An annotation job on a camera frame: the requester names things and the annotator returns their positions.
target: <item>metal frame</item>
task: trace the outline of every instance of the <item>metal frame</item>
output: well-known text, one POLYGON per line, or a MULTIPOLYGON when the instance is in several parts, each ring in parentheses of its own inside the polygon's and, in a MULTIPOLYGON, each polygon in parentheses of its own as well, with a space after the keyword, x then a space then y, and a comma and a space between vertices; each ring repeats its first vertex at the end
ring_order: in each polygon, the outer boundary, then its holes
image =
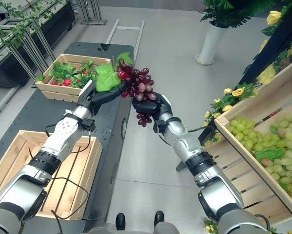
POLYGON ((89 25, 106 25, 107 20, 101 18, 101 12, 99 7, 98 0, 79 0, 79 5, 81 7, 84 20, 81 22, 81 24, 89 24, 89 25), (90 8, 93 10, 94 18, 90 17, 90 14, 88 12, 88 2, 90 3, 90 8))
POLYGON ((125 30, 138 30, 139 31, 139 35, 138 35, 138 38, 137 38, 137 41, 136 41, 136 46, 134 47, 134 62, 136 62, 136 59, 137 59, 137 54, 138 54, 138 50, 139 50, 139 45, 140 45, 140 41, 141 41, 141 36, 142 36, 142 32, 144 30, 144 25, 145 25, 145 21, 143 20, 141 22, 141 25, 140 27, 128 27, 128 26, 118 26, 118 24, 120 23, 120 20, 117 19, 107 40, 106 40, 106 43, 105 44, 110 44, 110 41, 115 33, 115 31, 117 29, 125 29, 125 30))

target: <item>foot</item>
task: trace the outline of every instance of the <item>foot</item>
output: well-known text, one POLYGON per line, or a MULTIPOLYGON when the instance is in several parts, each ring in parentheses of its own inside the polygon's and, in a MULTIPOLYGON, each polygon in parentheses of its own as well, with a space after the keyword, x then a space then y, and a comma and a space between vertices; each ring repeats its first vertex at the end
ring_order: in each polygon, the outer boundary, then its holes
POLYGON ((123 213, 118 213, 116 218, 117 230, 125 230, 125 215, 123 213))
POLYGON ((162 211, 158 211, 155 215, 155 222, 154 222, 155 228, 159 222, 164 222, 164 213, 162 211))

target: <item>black table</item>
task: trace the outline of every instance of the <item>black table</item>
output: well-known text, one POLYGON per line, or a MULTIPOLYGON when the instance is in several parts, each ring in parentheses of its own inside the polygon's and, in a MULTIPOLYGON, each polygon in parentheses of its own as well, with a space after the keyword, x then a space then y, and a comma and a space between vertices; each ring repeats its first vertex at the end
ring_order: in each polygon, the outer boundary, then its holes
MULTIPOLYGON (((122 52, 130 52, 133 55, 133 47, 74 42, 64 51, 66 54, 109 59, 116 59, 122 52)), ((46 125, 58 122, 66 109, 73 110, 74 108, 75 103, 50 100, 40 90, 36 90, 0 140, 0 159, 19 130, 44 131, 46 125)), ((89 193, 83 221, 63 222, 64 233, 83 231, 84 226, 85 230, 89 230, 93 226, 105 222, 122 151, 122 128, 126 126, 130 108, 131 99, 129 97, 125 99, 118 97, 102 105, 95 116, 96 129, 91 135, 98 137, 103 150, 89 193)), ((46 234, 56 233, 58 228, 55 220, 36 217, 28 222, 28 227, 24 229, 24 233, 33 233, 31 230, 34 230, 34 233, 37 234, 46 234)))

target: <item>white pot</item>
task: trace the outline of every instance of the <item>white pot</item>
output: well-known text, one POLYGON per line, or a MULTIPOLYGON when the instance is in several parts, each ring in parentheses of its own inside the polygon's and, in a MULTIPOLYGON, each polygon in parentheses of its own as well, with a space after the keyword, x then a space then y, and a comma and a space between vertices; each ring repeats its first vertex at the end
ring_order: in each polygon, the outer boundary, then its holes
POLYGON ((210 23, 210 28, 205 36, 201 54, 195 60, 202 65, 211 65, 214 62, 214 55, 224 37, 227 28, 220 28, 210 23))

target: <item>wooden crate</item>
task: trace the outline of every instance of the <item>wooden crate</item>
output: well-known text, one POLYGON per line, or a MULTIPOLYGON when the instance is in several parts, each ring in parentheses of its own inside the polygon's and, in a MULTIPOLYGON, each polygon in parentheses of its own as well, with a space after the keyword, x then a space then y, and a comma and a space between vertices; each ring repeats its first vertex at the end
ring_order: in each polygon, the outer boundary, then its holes
MULTIPOLYGON (((82 62, 87 62, 89 59, 94 60, 94 65, 91 67, 92 71, 95 70, 95 66, 99 66, 105 63, 111 63, 111 60, 107 58, 96 58, 96 57, 68 55, 68 54, 60 54, 54 62, 70 63, 78 69, 81 66, 82 62)), ((36 86, 42 91, 45 97, 49 99, 77 102, 78 95, 81 89, 67 87, 67 86, 51 85, 51 83, 54 82, 54 77, 49 76, 48 72, 52 69, 53 69, 53 65, 51 65, 43 73, 45 76, 44 83, 42 81, 37 81, 35 82, 36 86)))
POLYGON ((219 155, 216 159, 219 165, 228 166, 225 169, 228 177, 236 178, 233 183, 243 191, 245 206, 251 205, 247 210, 266 215, 272 223, 292 217, 292 199, 227 127, 236 117, 246 117, 260 122, 256 131, 267 133, 275 118, 285 113, 292 113, 292 64, 277 74, 270 84, 261 86, 257 96, 239 102, 215 120, 218 130, 237 151, 226 140, 210 149, 211 154, 219 155))
MULTIPOLYGON (((46 139, 47 135, 42 132, 23 130, 18 132, 0 161, 0 191, 21 167, 28 164, 31 160, 28 147, 30 147, 32 154, 35 155, 46 139)), ((88 136, 82 136, 75 144, 73 152, 85 148, 88 140, 88 136)), ((69 178, 89 192, 92 187, 101 151, 102 145, 99 140, 96 137, 92 137, 89 147, 85 151, 78 153, 78 155, 70 154, 53 177, 69 178)), ((52 180, 45 188, 45 191, 47 191, 48 196, 37 213, 37 216, 55 218, 50 212, 54 210, 59 216, 66 217, 75 211, 86 197, 86 193, 82 189, 67 182, 65 179, 52 180)), ((68 218, 68 220, 82 219, 85 205, 68 218)))

